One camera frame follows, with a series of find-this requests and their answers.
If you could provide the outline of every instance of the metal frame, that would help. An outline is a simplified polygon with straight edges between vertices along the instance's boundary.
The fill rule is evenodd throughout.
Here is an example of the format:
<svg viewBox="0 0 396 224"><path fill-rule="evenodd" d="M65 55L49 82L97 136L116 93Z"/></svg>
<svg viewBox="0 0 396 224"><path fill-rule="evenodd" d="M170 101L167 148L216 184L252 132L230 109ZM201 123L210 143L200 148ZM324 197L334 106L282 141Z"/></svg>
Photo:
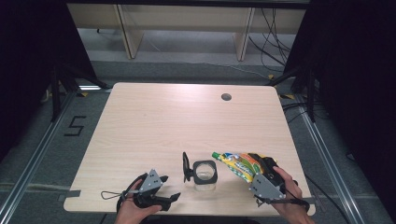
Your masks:
<svg viewBox="0 0 396 224"><path fill-rule="evenodd" d="M296 95L296 100L298 103L303 103L304 100L301 95ZM350 192L349 188L347 187L346 182L344 181L343 177L341 176L340 171L338 170L337 166L335 165L334 160L332 159L332 155L327 149L326 144L323 141L323 138L320 135L318 127L316 123L312 122L309 116L305 113L305 108L300 106L300 112L302 113L302 117L304 119L304 123L308 128L309 133L311 134L312 139L318 149L318 153L322 158L323 164L332 180L332 183L337 191L341 203L343 204L346 215L349 218L351 223L366 223L363 216L361 215L361 211L353 198L352 193Z"/></svg>
<svg viewBox="0 0 396 224"><path fill-rule="evenodd" d="M62 103L61 113L59 114L56 120L50 123L48 129L46 130L46 133L44 134L37 148L35 149L35 153L30 158L17 183L14 185L11 192L8 194L7 198L1 205L0 223L6 224L11 219L13 213L15 212L15 209L17 208L19 202L21 201L24 192L26 191L30 181L35 175L35 172L40 162L43 160L47 152L47 149L49 148L49 145L52 141L52 138L55 135L56 131L58 130L64 118L66 109L70 106L75 96L76 94L74 92L70 92L66 95L64 102Z"/></svg>

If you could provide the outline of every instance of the black cord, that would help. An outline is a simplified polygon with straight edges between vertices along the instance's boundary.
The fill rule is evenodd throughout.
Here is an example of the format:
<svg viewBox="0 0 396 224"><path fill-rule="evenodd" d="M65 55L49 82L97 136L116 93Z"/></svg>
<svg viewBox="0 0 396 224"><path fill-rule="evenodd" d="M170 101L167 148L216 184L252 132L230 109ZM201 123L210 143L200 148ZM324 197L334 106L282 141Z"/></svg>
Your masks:
<svg viewBox="0 0 396 224"><path fill-rule="evenodd" d="M293 103L293 104L288 104L288 105L282 105L283 107L283 112L286 114L286 112L291 109L294 108L296 106L300 106L300 105L306 105L306 103Z"/></svg>
<svg viewBox="0 0 396 224"><path fill-rule="evenodd" d="M271 201L269 201L268 203L269 203L269 204L274 204L274 203L292 203L292 204L298 204L298 205L304 207L305 212L308 212L308 211L309 211L309 208L311 207L311 205L310 205L307 201L302 200L302 199L299 199L299 198L296 198L294 195L293 195L293 197L294 197L293 199L271 200Z"/></svg>
<svg viewBox="0 0 396 224"><path fill-rule="evenodd" d="M278 60L277 58L275 58L274 56L272 56L270 53L268 53L267 51L265 51L264 49L260 48L249 36L248 39L251 41L251 43L259 50L262 52L262 54L266 54L268 57L272 58L273 60L275 60L277 63L280 63L282 66L285 66L284 63L282 63L280 60Z"/></svg>
<svg viewBox="0 0 396 224"><path fill-rule="evenodd" d="M286 63L286 60L288 59L288 57L286 56L286 54L285 54L284 51L290 51L290 48L288 48L286 45L284 45L284 44L279 40L279 38L277 37L277 31L276 31L276 9L273 8L273 21L272 21L272 23L271 23L271 26L270 26L270 24L269 24L269 21L267 20L267 17L265 16L265 13L264 13L263 9L262 9L262 15L263 15L263 17L264 17L264 19L265 19L265 22L267 23L267 26L268 26L268 29L269 29L269 33L268 33L268 36L267 36L267 37L265 37L265 35L262 34L262 35L264 36L264 38L265 38L265 43L268 42L268 43L270 43L272 46L278 48L278 49L279 49L279 53L280 53L280 55L281 55L281 57L282 57L283 62ZM274 37L274 40L276 41L276 45L273 44L271 41L269 41L268 37L269 37L270 35L272 35L272 36Z"/></svg>
<svg viewBox="0 0 396 224"><path fill-rule="evenodd" d="M290 119L288 121L288 123L291 123L292 121L294 121L295 119L297 119L299 116L301 116L303 113L306 113L306 112L308 112L308 111L305 110L305 111L301 112L300 114L296 115L294 118Z"/></svg>
<svg viewBox="0 0 396 224"><path fill-rule="evenodd" d="M122 203L125 201L126 196L128 195L128 192L129 192L129 190L131 190L132 186L133 186L138 180L140 180L140 179L145 180L147 176L148 176L147 173L138 176L138 177L134 180L134 182L132 182L132 183L128 186L128 188L127 188L125 191L122 192L122 194L120 195L119 200L117 201L117 206L116 206L116 209L117 209L116 211L117 211L117 213L120 211L121 205L122 205Z"/></svg>
<svg viewBox="0 0 396 224"><path fill-rule="evenodd" d="M311 181L313 185L315 185L315 187L317 187L317 189L319 189L324 194L324 196L326 196L330 200L332 204L334 204L335 208L337 208L337 210L341 213L346 223L349 224L350 223L349 219L347 218L347 215L343 212L343 210L340 208L340 206L338 206L338 204L314 180L311 179L311 177L309 177L306 173L304 173L304 175L309 181Z"/></svg>
<svg viewBox="0 0 396 224"><path fill-rule="evenodd" d="M105 221L105 218L107 217L107 214L105 214L103 217L102 217L102 220L100 220L100 222L99 222L99 224L103 224L103 222Z"/></svg>

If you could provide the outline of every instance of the hand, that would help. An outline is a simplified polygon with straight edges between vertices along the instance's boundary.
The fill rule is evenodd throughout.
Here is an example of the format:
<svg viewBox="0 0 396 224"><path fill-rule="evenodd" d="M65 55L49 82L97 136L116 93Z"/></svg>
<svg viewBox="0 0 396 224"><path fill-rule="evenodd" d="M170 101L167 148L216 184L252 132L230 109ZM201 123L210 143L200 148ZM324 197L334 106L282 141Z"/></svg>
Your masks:
<svg viewBox="0 0 396 224"><path fill-rule="evenodd" d="M286 199L293 199L295 197L302 199L303 193L301 189L294 183L291 175L286 173L282 168L274 166L274 170L282 176L285 180L286 186ZM289 223L315 223L311 217L305 212L305 209L298 205L292 203L273 203L272 206L276 211L284 217Z"/></svg>
<svg viewBox="0 0 396 224"><path fill-rule="evenodd" d="M131 189L136 189L137 185L142 182L138 180ZM115 224L139 224L145 217L155 214L161 211L162 207L160 205L152 205L147 208L139 208L134 204L134 198L127 197L127 199L122 203L120 211L117 214L117 219Z"/></svg>

